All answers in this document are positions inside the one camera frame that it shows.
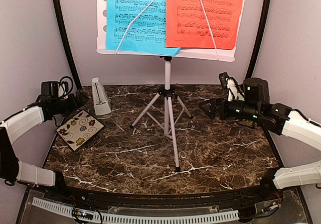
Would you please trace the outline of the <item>white metronome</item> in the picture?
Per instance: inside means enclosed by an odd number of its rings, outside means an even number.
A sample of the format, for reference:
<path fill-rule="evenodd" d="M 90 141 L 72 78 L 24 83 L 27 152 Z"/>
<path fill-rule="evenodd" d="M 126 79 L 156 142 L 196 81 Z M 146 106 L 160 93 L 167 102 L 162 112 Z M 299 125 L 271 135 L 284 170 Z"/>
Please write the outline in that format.
<path fill-rule="evenodd" d="M 111 104 L 99 78 L 92 78 L 92 99 L 97 116 L 111 113 Z"/>

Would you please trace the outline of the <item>white music stand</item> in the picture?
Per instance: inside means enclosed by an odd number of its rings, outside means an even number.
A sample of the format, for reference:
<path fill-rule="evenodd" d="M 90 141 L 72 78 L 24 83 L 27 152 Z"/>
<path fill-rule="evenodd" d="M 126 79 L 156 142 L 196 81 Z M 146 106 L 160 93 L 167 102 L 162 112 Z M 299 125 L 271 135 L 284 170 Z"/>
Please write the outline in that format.
<path fill-rule="evenodd" d="M 131 52 L 131 51 L 118 51 L 118 50 L 107 50 L 106 49 L 106 29 L 107 29 L 107 0 L 97 0 L 97 52 L 100 54 L 117 54 L 117 55 L 149 55 L 158 56 L 154 54 Z M 223 49 L 201 49 L 201 48 L 179 48 L 179 53 L 175 56 L 185 57 L 185 58 L 195 58 L 204 60 L 214 60 L 220 62 L 232 62 L 234 61 L 234 54 L 236 51 L 236 45 L 232 50 Z M 174 56 L 163 56 L 160 55 L 165 62 L 165 85 L 164 87 L 154 96 L 154 100 L 159 97 L 163 97 L 165 100 L 165 113 L 164 113 L 164 123 L 161 124 L 161 128 L 164 130 L 164 135 L 175 140 L 175 123 L 177 119 L 174 118 L 173 104 L 172 101 L 177 97 L 175 94 L 175 89 L 171 86 L 171 60 Z"/>

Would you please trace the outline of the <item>red sheet music page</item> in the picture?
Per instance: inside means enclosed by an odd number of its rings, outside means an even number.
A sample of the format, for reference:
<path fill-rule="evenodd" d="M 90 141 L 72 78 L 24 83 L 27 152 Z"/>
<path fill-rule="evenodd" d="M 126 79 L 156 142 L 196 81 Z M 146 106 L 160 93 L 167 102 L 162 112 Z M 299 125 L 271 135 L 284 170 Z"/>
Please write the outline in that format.
<path fill-rule="evenodd" d="M 166 47 L 232 50 L 244 0 L 166 0 Z"/>

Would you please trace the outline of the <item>blue sheet music page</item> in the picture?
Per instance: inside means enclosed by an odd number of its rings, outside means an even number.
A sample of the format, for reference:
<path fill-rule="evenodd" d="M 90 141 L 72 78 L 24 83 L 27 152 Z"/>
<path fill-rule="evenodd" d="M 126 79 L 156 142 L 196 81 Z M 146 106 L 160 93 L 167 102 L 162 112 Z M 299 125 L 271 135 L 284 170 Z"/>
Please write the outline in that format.
<path fill-rule="evenodd" d="M 107 0 L 106 49 L 175 56 L 166 47 L 166 0 Z"/>

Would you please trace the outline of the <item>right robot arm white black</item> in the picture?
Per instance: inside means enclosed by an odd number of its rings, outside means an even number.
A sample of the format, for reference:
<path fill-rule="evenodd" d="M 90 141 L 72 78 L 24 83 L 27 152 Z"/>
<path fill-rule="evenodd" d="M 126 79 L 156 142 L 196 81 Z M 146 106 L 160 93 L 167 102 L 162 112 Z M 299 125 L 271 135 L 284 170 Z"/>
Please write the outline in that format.
<path fill-rule="evenodd" d="M 228 92 L 225 98 L 212 98 L 199 104 L 211 119 L 235 118 L 257 123 L 264 130 L 279 136 L 291 137 L 320 150 L 320 124 L 300 110 L 281 103 L 270 103 L 268 82 L 261 78 L 246 78 L 242 85 L 222 73 L 221 87 Z M 320 188 L 320 161 L 289 168 L 269 169 L 256 189 L 256 197 L 268 200 L 277 189 L 314 184 Z"/>

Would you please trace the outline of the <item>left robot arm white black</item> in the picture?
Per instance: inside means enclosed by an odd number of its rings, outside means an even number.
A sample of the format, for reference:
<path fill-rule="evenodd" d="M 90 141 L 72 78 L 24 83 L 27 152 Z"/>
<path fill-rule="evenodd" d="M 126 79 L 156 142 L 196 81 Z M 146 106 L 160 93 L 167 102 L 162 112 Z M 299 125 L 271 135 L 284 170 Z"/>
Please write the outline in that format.
<path fill-rule="evenodd" d="M 41 94 L 34 103 L 1 121 L 1 179 L 6 185 L 14 186 L 18 181 L 47 186 L 60 202 L 69 200 L 71 191 L 65 187 L 63 174 L 20 161 L 13 150 L 13 143 L 56 115 L 63 116 L 82 107 L 88 98 L 79 92 L 73 94 L 72 89 L 73 86 L 63 79 L 42 82 Z"/>

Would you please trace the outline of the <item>floral square plate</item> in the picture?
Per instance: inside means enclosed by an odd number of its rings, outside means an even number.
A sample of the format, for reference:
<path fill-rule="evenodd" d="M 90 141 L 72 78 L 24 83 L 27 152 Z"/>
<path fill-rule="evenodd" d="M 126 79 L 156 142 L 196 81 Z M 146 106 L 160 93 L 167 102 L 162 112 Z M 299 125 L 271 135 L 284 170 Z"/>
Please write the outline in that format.
<path fill-rule="evenodd" d="M 58 127 L 56 132 L 73 151 L 77 151 L 103 128 L 101 122 L 83 110 Z"/>

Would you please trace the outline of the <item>black front rail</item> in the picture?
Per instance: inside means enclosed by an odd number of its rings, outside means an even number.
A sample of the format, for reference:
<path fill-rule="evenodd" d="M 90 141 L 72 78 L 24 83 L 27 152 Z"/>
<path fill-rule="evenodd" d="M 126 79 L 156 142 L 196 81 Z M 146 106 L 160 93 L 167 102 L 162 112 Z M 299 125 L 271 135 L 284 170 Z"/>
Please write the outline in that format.
<path fill-rule="evenodd" d="M 121 207 L 174 208 L 217 205 L 220 208 L 252 208 L 263 201 L 282 202 L 283 192 L 268 184 L 241 189 L 218 189 L 205 186 L 203 180 L 192 184 L 187 174 L 172 172 L 156 180 L 148 175 L 132 175 L 111 168 L 76 174 L 74 170 L 58 174 L 54 186 L 43 187 L 51 196 L 76 200 L 81 205 L 105 208 Z"/>

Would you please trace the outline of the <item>left black frame post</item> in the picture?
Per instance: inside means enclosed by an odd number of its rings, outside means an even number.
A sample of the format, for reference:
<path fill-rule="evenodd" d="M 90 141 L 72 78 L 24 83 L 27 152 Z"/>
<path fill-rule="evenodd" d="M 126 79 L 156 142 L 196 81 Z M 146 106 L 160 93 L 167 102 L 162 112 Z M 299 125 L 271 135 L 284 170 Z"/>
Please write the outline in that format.
<path fill-rule="evenodd" d="M 52 1 L 53 1 L 53 5 L 54 5 L 58 29 L 59 29 L 61 41 L 63 44 L 63 48 L 65 51 L 65 55 L 67 58 L 68 66 L 69 66 L 72 78 L 74 80 L 74 84 L 76 86 L 76 89 L 80 90 L 82 88 L 82 84 L 81 84 L 80 77 L 79 77 L 77 69 L 76 69 L 75 61 L 74 61 L 74 58 L 72 55 L 69 39 L 67 36 L 67 31 L 66 31 L 62 8 L 61 8 L 61 3 L 60 3 L 60 0 L 52 0 Z"/>

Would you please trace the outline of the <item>black frame post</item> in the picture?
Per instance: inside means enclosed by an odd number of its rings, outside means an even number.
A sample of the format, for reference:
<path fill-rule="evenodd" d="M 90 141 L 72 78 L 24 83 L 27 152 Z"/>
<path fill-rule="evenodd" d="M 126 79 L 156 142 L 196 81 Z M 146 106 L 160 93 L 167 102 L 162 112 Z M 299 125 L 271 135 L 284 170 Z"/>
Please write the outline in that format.
<path fill-rule="evenodd" d="M 267 22 L 269 8 L 270 8 L 270 2 L 271 0 L 263 0 L 261 16 L 260 16 L 260 21 L 258 25 L 258 31 L 256 34 L 255 43 L 254 43 L 252 55 L 249 61 L 249 65 L 247 68 L 247 72 L 245 75 L 245 79 L 251 78 L 255 70 L 256 62 L 258 59 L 259 51 L 261 48 L 261 44 L 262 44 L 262 40 L 265 32 L 266 22 Z"/>
<path fill-rule="evenodd" d="M 74 61 L 74 58 L 72 55 L 69 39 L 67 36 L 67 31 L 66 31 L 62 8 L 61 8 L 61 3 L 60 3 L 60 0 L 52 0 L 52 1 L 53 1 L 53 5 L 54 5 L 58 29 L 59 29 L 61 41 L 63 44 L 63 48 L 65 51 L 65 55 L 67 58 L 68 66 L 69 66 L 72 78 L 74 80 L 74 84 L 76 86 L 76 89 L 80 90 L 82 88 L 82 84 L 81 84 L 80 77 L 79 77 L 77 69 L 76 69 L 75 61 Z"/>

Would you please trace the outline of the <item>right black frame post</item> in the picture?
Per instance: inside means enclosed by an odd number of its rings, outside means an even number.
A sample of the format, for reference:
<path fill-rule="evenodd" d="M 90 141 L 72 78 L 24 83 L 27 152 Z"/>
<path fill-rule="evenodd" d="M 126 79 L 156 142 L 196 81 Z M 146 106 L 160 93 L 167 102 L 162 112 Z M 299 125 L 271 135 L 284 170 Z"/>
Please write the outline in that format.
<path fill-rule="evenodd" d="M 261 16 L 260 16 L 260 21 L 258 25 L 258 31 L 256 34 L 255 43 L 254 43 L 252 55 L 249 61 L 249 65 L 247 68 L 247 72 L 245 75 L 245 79 L 251 78 L 255 70 L 256 62 L 258 59 L 259 51 L 261 48 L 261 44 L 262 44 L 262 40 L 265 32 L 266 22 L 267 22 L 269 8 L 270 8 L 270 2 L 271 0 L 263 0 Z"/>

